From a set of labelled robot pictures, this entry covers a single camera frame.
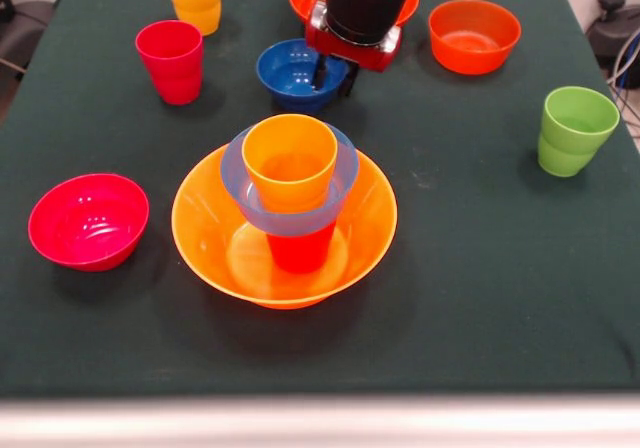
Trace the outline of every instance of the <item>green cup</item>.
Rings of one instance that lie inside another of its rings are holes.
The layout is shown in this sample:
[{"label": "green cup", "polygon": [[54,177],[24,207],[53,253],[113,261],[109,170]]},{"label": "green cup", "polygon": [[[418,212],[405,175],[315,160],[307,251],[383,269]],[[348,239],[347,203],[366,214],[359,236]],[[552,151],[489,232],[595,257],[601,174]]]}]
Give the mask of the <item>green cup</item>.
[{"label": "green cup", "polygon": [[619,122],[616,105],[597,91],[581,86],[553,90],[544,101],[538,163],[554,176],[577,174]]}]

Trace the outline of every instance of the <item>black chair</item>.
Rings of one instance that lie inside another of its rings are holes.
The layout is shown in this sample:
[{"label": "black chair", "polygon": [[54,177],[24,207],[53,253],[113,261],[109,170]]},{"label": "black chair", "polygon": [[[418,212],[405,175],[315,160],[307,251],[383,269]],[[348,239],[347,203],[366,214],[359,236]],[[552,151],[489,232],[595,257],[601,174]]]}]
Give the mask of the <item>black chair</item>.
[{"label": "black chair", "polygon": [[[54,6],[48,1],[27,1],[13,4],[0,0],[0,58],[26,68],[53,17]],[[1,65],[0,74],[12,70]]]}]

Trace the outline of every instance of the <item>red cup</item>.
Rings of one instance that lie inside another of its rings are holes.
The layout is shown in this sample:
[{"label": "red cup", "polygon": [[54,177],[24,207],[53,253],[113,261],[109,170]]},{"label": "red cup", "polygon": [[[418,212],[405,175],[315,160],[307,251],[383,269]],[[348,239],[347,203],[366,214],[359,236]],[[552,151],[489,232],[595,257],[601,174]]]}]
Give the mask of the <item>red cup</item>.
[{"label": "red cup", "polygon": [[320,231],[303,236],[267,234],[271,255],[276,265],[291,273],[309,273],[327,260],[329,243],[336,227],[335,220]]},{"label": "red cup", "polygon": [[164,101],[186,105],[202,86],[202,35],[190,23],[158,21],[136,36],[136,49]]}]

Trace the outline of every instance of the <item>table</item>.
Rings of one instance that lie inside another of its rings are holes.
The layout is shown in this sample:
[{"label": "table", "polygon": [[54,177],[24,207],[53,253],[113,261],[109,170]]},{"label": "table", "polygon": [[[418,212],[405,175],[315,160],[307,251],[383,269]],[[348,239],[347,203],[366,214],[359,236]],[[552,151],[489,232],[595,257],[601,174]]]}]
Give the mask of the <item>table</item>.
[{"label": "table", "polygon": [[[278,111],[254,74],[302,28],[287,0],[223,0],[205,84],[164,105],[133,46],[168,0],[62,0],[0,129],[0,395],[635,391],[640,164],[623,126],[578,176],[535,161],[551,89],[606,92],[567,0],[492,0],[522,22],[499,72],[432,58],[421,0],[384,74],[362,73],[321,119],[388,175],[399,224],[365,280],[317,306],[270,311],[204,285],[172,241],[187,172]],[[136,253],[99,274],[52,265],[26,222],[52,185],[95,171],[146,190]]]}]

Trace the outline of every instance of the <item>cup rim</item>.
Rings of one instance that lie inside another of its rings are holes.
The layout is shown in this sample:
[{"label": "cup rim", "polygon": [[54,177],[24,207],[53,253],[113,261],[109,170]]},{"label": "cup rim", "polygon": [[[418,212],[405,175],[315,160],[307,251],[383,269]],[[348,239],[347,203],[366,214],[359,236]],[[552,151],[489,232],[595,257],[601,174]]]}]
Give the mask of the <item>cup rim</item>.
[{"label": "cup rim", "polygon": [[[596,97],[598,97],[599,99],[601,99],[602,101],[605,102],[605,104],[609,107],[609,108],[613,108],[616,117],[615,117],[615,123],[612,123],[611,127],[604,129],[604,130],[599,130],[599,131],[595,131],[595,132],[590,132],[590,131],[579,131],[576,129],[573,129],[567,125],[565,125],[564,123],[561,123],[560,121],[558,121],[558,119],[551,113],[551,111],[549,110],[549,100],[551,99],[551,97],[555,94],[557,94],[558,92],[561,91],[582,91],[582,92],[588,92],[588,93],[592,93],[595,94]],[[613,130],[616,129],[616,127],[620,124],[620,110],[618,109],[618,107],[616,106],[616,104],[611,101],[611,99],[600,93],[597,90],[594,90],[592,88],[587,88],[586,86],[578,86],[578,85],[567,85],[567,86],[560,86],[558,88],[555,88],[554,90],[552,90],[544,99],[544,111],[547,114],[547,116],[549,118],[551,118],[553,120],[553,122],[555,124],[557,124],[558,126],[562,127],[563,129],[571,132],[571,133],[575,133],[578,135],[583,135],[583,136],[600,136],[600,135],[604,135],[607,133],[612,132]]]},{"label": "cup rim", "polygon": [[[449,42],[445,41],[442,36],[436,32],[433,28],[433,17],[442,9],[451,6],[451,5],[461,5],[461,4],[465,4],[465,3],[478,3],[481,5],[485,5],[485,6],[491,6],[492,8],[497,8],[498,11],[501,11],[504,15],[507,16],[507,18],[509,18],[511,21],[515,22],[516,27],[518,28],[518,32],[516,33],[516,36],[513,40],[511,40],[510,43],[508,43],[507,45],[504,46],[500,46],[499,48],[493,49],[493,50],[482,50],[482,51],[473,51],[473,50],[461,50],[460,48],[451,45]],[[428,25],[429,25],[429,33],[431,36],[433,36],[434,38],[437,38],[438,41],[440,41],[441,43],[445,44],[447,47],[452,48],[454,50],[463,52],[463,53],[479,53],[479,54],[483,54],[483,55],[489,55],[489,54],[494,54],[494,53],[504,53],[506,51],[509,51],[511,49],[513,49],[514,46],[516,46],[516,44],[518,43],[518,41],[520,41],[520,38],[522,37],[522,24],[520,23],[520,20],[518,19],[518,17],[516,15],[514,15],[510,10],[508,10],[507,8],[505,8],[502,5],[499,5],[498,3],[494,3],[492,1],[488,1],[488,0],[449,0],[449,1],[445,1],[444,3],[440,3],[438,6],[436,6],[433,10],[431,10],[431,13],[429,13],[429,20],[428,20]]]},{"label": "cup rim", "polygon": [[[251,166],[250,163],[247,162],[247,156],[246,156],[246,146],[247,146],[247,140],[249,139],[249,137],[251,136],[251,133],[258,128],[260,125],[262,125],[263,123],[276,119],[276,118],[311,118],[312,120],[314,120],[315,122],[320,123],[324,129],[331,135],[331,139],[333,141],[333,155],[331,157],[331,159],[329,160],[329,162],[322,168],[322,170],[318,171],[317,173],[307,177],[307,178],[302,178],[300,180],[294,180],[294,181],[281,181],[281,180],[275,180],[273,178],[269,178],[267,176],[264,176],[262,173],[259,173],[253,166]],[[245,167],[247,168],[247,171],[251,172],[253,175],[255,175],[256,177],[260,178],[261,180],[267,181],[269,183],[274,183],[274,184],[278,184],[278,185],[285,185],[285,186],[291,186],[291,185],[296,185],[299,183],[303,183],[303,182],[308,182],[308,181],[312,181],[315,180],[317,178],[320,178],[324,175],[326,175],[326,173],[331,169],[331,167],[335,166],[335,163],[338,159],[338,140],[336,139],[336,136],[333,134],[333,132],[331,131],[331,128],[329,128],[329,126],[319,120],[318,118],[315,118],[313,116],[308,116],[308,115],[303,115],[303,114],[299,114],[299,113],[283,113],[281,115],[275,115],[275,116],[270,116],[268,118],[265,118],[264,120],[259,121],[258,123],[256,123],[255,125],[253,125],[251,127],[251,129],[249,129],[249,131],[247,132],[247,135],[244,137],[244,140],[242,140],[242,161],[244,162]]]},{"label": "cup rim", "polygon": [[[158,25],[164,25],[164,24],[181,24],[181,25],[185,25],[188,26],[189,28],[195,30],[195,33],[197,33],[198,35],[198,42],[196,43],[196,46],[194,46],[191,50],[182,53],[181,55],[178,56],[156,56],[156,55],[151,55],[149,54],[146,50],[143,50],[140,47],[140,37],[142,36],[142,34],[144,32],[146,32],[149,29],[153,29],[155,27],[157,27]],[[182,21],[182,20],[159,20],[159,21],[154,21],[153,23],[148,24],[147,26],[145,26],[144,28],[142,28],[138,34],[136,35],[136,41],[135,41],[135,45],[136,45],[136,49],[138,50],[139,53],[143,53],[144,56],[146,56],[147,58],[152,58],[154,60],[175,60],[178,58],[182,58],[185,56],[189,56],[193,53],[195,53],[196,51],[198,51],[200,49],[200,47],[202,47],[203,44],[203,38],[202,38],[202,33],[200,32],[200,30],[198,28],[196,28],[196,26],[192,23],[189,23],[187,21]]]}]

